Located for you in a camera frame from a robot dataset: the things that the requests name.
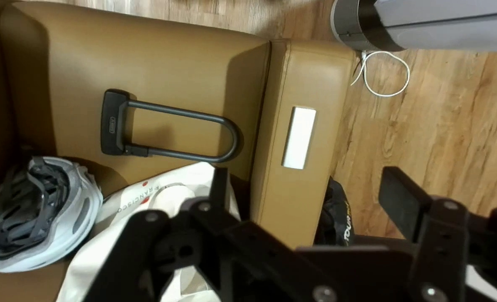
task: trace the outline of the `brown leather seat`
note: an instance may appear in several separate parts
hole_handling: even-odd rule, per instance
[[[251,217],[291,246],[311,244],[335,167],[353,51],[59,3],[7,6],[0,36],[0,177],[12,162],[9,149],[17,149],[14,137],[43,154],[85,162],[106,194],[190,164],[101,152],[103,93],[123,88],[137,98],[234,120],[242,149],[224,165],[251,185]],[[284,165],[294,107],[316,110],[303,169]],[[130,137],[205,154],[229,144],[219,125],[147,110],[133,112]],[[48,279],[61,273],[54,264],[31,274]],[[53,293],[59,279],[48,283]]]

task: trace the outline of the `white cloth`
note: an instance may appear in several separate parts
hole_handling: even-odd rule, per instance
[[[100,212],[93,231],[95,236],[73,258],[58,302],[85,300],[120,232],[135,212],[155,207],[169,212],[169,216],[179,214],[185,199],[207,196],[211,192],[214,170],[214,165],[197,162],[132,184],[115,192]],[[234,194],[231,196],[231,212],[239,216]],[[165,290],[162,302],[219,300],[216,291],[209,286],[192,293],[184,291],[194,281],[195,274],[197,269],[194,266],[177,269],[175,278]]]

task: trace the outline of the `wooden floor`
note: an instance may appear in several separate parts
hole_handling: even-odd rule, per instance
[[[276,38],[335,40],[333,0],[59,0]],[[497,206],[497,53],[409,50],[410,88],[378,98],[357,83],[341,122],[340,179],[358,232],[397,236],[377,192],[387,164],[400,165],[434,194],[488,214]],[[404,71],[370,63],[378,90],[402,85]]]

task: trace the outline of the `white cable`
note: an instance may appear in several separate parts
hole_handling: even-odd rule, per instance
[[[392,93],[383,93],[383,92],[377,92],[370,81],[368,81],[368,60],[375,55],[390,55],[394,56],[395,60],[399,60],[404,66],[405,66],[405,71],[407,71],[407,78],[405,78],[405,83],[400,90],[397,92],[392,92]],[[362,61],[360,61],[360,71],[357,73],[355,80],[352,81],[352,85],[355,85],[362,75],[363,75],[363,80],[365,80],[365,85],[367,88],[373,93],[373,95],[378,95],[378,97],[385,97],[385,98],[390,98],[390,97],[395,97],[399,93],[402,93],[409,85],[410,85],[410,78],[412,78],[412,68],[410,65],[399,55],[392,53],[392,51],[385,51],[385,50],[377,50],[377,51],[363,51],[362,55]]]

